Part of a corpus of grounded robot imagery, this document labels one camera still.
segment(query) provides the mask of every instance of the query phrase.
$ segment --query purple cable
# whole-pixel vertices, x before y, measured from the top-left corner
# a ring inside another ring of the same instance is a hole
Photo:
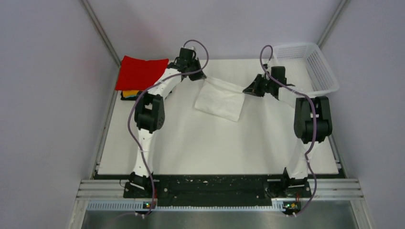
[[[309,164],[309,158],[308,158],[308,154],[309,154],[309,153],[311,152],[311,150],[314,148],[315,141],[316,141],[316,132],[317,132],[316,110],[315,110],[315,105],[314,105],[313,101],[311,100],[311,98],[310,98],[308,95],[306,95],[306,94],[304,94],[304,93],[301,93],[301,92],[297,92],[297,91],[295,91],[295,90],[293,90],[293,89],[291,89],[291,88],[285,86],[284,84],[280,83],[278,80],[276,80],[275,78],[273,78],[273,77],[270,75],[270,73],[268,73],[268,71],[266,70],[266,68],[263,66],[263,61],[262,61],[262,58],[263,58],[263,51],[264,51],[267,47],[270,47],[270,49],[271,49],[271,55],[270,55],[269,60],[271,59],[271,57],[273,57],[273,47],[272,47],[271,45],[269,45],[269,44],[266,45],[265,47],[263,47],[262,51],[260,52],[260,66],[262,66],[263,71],[266,73],[266,75],[267,75],[272,81],[276,82],[278,85],[280,85],[280,86],[286,88],[287,90],[289,90],[289,91],[291,91],[291,92],[293,92],[293,93],[295,93],[295,94],[297,94],[297,95],[300,95],[300,96],[305,97],[305,98],[308,100],[309,105],[311,106],[312,115],[313,115],[313,118],[312,118],[312,119],[313,119],[313,123],[314,123],[314,131],[313,131],[313,133],[312,133],[312,141],[311,141],[311,145],[309,146],[309,149],[304,153],[304,156],[305,156],[305,160],[307,161],[308,169],[309,169],[309,171],[311,172],[312,176],[314,177],[314,184],[315,184],[315,185],[314,185],[314,190],[313,190],[313,192],[312,192],[312,195],[311,195],[311,197],[309,198],[308,202],[304,205],[304,207],[301,209],[300,212],[298,212],[298,213],[295,214],[295,216],[298,216],[298,215],[300,215],[300,214],[308,207],[308,205],[309,205],[309,203],[312,201],[312,199],[314,199],[315,193],[316,193],[316,190],[317,190],[317,187],[318,187],[318,182],[317,182],[317,179],[316,179],[316,175],[315,175],[314,171],[312,171],[311,165]]]
[[[179,75],[191,75],[191,74],[199,73],[199,72],[201,72],[201,71],[207,66],[208,60],[209,60],[209,58],[210,58],[210,57],[209,57],[209,54],[208,54],[207,48],[206,48],[201,42],[199,42],[199,41],[197,41],[197,40],[188,40],[188,41],[186,41],[186,43],[184,43],[183,47],[185,47],[186,44],[189,43],[189,42],[196,42],[196,43],[199,43],[199,44],[204,48],[205,54],[207,55],[207,61],[205,62],[204,66],[203,66],[201,69],[196,70],[196,71],[193,71],[193,72],[173,74],[173,75],[171,75],[171,76],[168,76],[168,77],[164,78],[164,79],[162,80],[162,82],[164,82],[164,81],[166,81],[166,80],[168,80],[168,79],[171,79],[171,78],[173,78],[173,77],[179,76]],[[131,134],[132,138],[135,140],[135,142],[138,144],[138,147],[139,147],[139,149],[140,149],[140,154],[141,154],[141,156],[142,156],[143,164],[145,165],[146,170],[147,170],[147,172],[148,172],[148,175],[149,175],[149,177],[150,177],[150,181],[152,182],[152,206],[150,206],[149,211],[145,214],[145,216],[150,215],[150,213],[152,212],[152,207],[153,207],[153,205],[154,205],[154,200],[155,200],[155,184],[153,183],[152,173],[150,172],[150,169],[149,169],[148,164],[147,164],[147,162],[146,162],[145,156],[144,156],[144,154],[143,154],[143,148],[142,148],[142,146],[141,146],[139,140],[135,137],[134,133],[133,133],[132,130],[131,130],[131,118],[132,118],[132,116],[133,116],[133,114],[134,114],[134,112],[135,112],[135,107],[137,106],[137,104],[139,103],[139,100],[143,97],[143,95],[144,95],[148,90],[150,90],[150,89],[152,89],[152,88],[154,88],[154,87],[157,87],[157,86],[159,86],[160,84],[161,84],[161,82],[158,82],[158,83],[156,83],[156,84],[154,84],[154,85],[148,87],[148,88],[145,89],[144,91],[142,91],[142,93],[137,97],[137,100],[135,101],[135,104],[134,104],[134,106],[132,107],[131,112],[129,113],[128,122],[127,122],[128,131],[129,131],[129,133]],[[115,218],[113,218],[112,220],[110,220],[103,228],[108,228],[108,226],[109,226],[111,223],[113,223],[115,220],[117,220],[118,218],[120,218],[120,217],[122,217],[122,216],[132,215],[132,214],[133,214],[133,212],[126,212],[126,213],[123,213],[123,214],[121,214],[121,215],[118,215],[118,216],[116,216]]]

